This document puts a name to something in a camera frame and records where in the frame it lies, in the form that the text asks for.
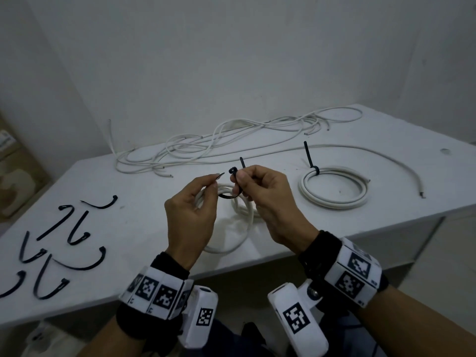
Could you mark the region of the white table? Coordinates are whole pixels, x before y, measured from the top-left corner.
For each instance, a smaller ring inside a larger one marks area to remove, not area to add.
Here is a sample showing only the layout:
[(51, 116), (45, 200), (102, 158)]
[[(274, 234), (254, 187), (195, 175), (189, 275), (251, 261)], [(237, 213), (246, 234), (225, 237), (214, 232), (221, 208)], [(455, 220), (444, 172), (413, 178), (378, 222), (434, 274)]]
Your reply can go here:
[[(0, 236), (0, 328), (12, 327), (116, 300), (139, 270), (167, 245), (164, 202), (193, 178), (260, 164), (287, 175), (296, 203), (318, 229), (349, 239), (392, 234), (476, 206), (476, 146), (354, 104), (322, 116), (309, 136), (287, 138), (262, 129), (217, 150), (208, 162), (153, 172), (124, 174), (115, 156), (76, 162)], [(309, 167), (343, 166), (370, 180), (366, 204), (351, 210), (319, 207), (301, 195), (298, 184)]]

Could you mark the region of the fastened black zip tie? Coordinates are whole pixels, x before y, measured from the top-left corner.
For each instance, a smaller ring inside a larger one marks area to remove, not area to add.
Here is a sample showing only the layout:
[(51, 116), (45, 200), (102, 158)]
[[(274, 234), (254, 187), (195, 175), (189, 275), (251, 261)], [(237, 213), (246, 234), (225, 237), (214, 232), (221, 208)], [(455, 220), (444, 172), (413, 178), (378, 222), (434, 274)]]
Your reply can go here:
[(318, 176), (320, 174), (320, 169), (318, 166), (314, 165), (312, 159), (311, 159), (311, 155), (310, 155), (310, 151), (309, 151), (309, 147), (308, 147), (308, 144), (307, 144), (307, 141), (304, 141), (303, 142), (304, 144), (304, 148), (305, 148), (305, 151), (306, 151), (306, 156), (307, 156), (307, 160), (308, 160), (308, 163), (309, 163), (309, 166), (312, 170), (315, 171), (315, 176)]

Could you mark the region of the person's left hand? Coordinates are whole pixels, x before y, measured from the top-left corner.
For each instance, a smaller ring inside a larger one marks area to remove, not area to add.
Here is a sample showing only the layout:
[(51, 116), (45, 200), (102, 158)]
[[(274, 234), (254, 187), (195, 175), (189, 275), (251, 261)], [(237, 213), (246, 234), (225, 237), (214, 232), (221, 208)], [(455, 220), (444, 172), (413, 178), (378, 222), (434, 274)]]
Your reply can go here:
[(211, 239), (214, 223), (199, 215), (204, 189), (217, 181), (219, 174), (197, 177), (164, 203), (169, 245), (166, 253), (190, 271)]

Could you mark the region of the white plastic bag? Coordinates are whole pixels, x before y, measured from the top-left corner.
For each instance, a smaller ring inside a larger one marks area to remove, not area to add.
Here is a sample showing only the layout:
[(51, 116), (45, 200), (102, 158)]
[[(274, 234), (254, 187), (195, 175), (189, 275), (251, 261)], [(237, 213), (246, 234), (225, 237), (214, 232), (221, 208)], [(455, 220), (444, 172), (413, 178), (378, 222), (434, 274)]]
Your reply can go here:
[(25, 340), (26, 348), (21, 357), (76, 357), (86, 342), (41, 321)]

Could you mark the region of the cardboard box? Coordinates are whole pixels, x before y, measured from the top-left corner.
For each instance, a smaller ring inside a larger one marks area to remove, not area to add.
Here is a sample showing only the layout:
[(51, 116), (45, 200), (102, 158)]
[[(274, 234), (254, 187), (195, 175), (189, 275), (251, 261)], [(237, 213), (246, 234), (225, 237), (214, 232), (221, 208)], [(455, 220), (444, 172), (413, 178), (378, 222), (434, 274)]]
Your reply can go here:
[(50, 181), (0, 113), (0, 223), (15, 218)]

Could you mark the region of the person's left forearm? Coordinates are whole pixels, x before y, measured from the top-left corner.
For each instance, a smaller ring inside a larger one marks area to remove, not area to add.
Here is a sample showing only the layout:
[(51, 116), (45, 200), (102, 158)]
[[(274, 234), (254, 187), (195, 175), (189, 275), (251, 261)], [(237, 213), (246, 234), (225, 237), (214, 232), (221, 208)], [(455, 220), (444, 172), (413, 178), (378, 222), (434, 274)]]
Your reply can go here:
[(164, 324), (134, 309), (118, 311), (77, 357), (141, 357), (147, 339)]

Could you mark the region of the right marker wristband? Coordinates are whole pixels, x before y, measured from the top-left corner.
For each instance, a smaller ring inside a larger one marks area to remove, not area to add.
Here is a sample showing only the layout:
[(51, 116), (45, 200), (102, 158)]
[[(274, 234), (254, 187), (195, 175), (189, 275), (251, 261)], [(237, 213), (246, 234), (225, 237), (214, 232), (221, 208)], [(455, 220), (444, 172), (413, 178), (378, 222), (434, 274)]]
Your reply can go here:
[(327, 231), (320, 231), (298, 260), (321, 297), (317, 308), (324, 313), (356, 312), (389, 287), (376, 258)]

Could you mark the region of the person's right hand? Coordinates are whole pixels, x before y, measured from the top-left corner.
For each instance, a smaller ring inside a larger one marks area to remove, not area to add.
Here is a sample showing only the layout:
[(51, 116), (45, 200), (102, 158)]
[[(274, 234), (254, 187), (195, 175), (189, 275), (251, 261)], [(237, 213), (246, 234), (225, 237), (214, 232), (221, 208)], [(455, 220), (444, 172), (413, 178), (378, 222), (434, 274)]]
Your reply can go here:
[(298, 208), (287, 176), (259, 165), (242, 169), (255, 169), (260, 177), (258, 194), (244, 195), (256, 204), (271, 238), (296, 255), (305, 251), (317, 237), (319, 230)]

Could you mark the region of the marker wristband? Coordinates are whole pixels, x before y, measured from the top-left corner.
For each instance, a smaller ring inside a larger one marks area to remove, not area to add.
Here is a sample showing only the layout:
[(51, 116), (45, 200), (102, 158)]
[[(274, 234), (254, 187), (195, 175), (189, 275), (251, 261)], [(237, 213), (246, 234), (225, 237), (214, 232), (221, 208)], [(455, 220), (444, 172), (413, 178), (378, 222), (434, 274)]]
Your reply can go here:
[(389, 287), (376, 258), (327, 231), (320, 231), (298, 260), (321, 297), (317, 308), (324, 313), (356, 312)]
[(155, 257), (140, 270), (119, 296), (119, 328), (129, 337), (176, 336), (183, 323), (182, 310), (193, 287), (189, 271), (168, 253)]

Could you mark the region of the person's dark trousers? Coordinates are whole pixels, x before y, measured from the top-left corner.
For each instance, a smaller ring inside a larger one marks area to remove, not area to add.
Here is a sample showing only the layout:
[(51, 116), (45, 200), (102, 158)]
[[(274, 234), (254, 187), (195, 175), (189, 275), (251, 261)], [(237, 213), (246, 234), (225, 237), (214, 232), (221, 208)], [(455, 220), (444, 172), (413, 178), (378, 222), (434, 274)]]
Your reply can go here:
[[(387, 357), (366, 328), (353, 314), (339, 318), (325, 315), (319, 322), (329, 349), (323, 357)], [(185, 349), (179, 357), (278, 357), (266, 345), (253, 322), (243, 326), (240, 335), (215, 321), (204, 348)]]

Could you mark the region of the left marker wristband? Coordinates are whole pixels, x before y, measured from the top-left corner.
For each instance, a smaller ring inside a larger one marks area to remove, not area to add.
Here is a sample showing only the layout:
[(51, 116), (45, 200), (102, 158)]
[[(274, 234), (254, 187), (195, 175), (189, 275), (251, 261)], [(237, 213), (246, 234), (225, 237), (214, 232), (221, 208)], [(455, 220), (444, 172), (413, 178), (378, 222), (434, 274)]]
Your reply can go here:
[(189, 271), (168, 253), (155, 257), (140, 270), (119, 296), (119, 328), (129, 337), (176, 336), (183, 323), (182, 310), (193, 287)]

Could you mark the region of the person's right forearm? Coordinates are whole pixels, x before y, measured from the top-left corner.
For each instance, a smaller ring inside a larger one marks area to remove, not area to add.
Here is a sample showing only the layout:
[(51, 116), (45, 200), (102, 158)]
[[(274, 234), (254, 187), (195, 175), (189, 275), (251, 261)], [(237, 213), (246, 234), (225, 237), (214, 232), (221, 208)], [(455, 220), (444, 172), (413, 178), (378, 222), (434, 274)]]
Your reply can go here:
[(389, 286), (355, 316), (387, 357), (476, 357), (476, 336)]

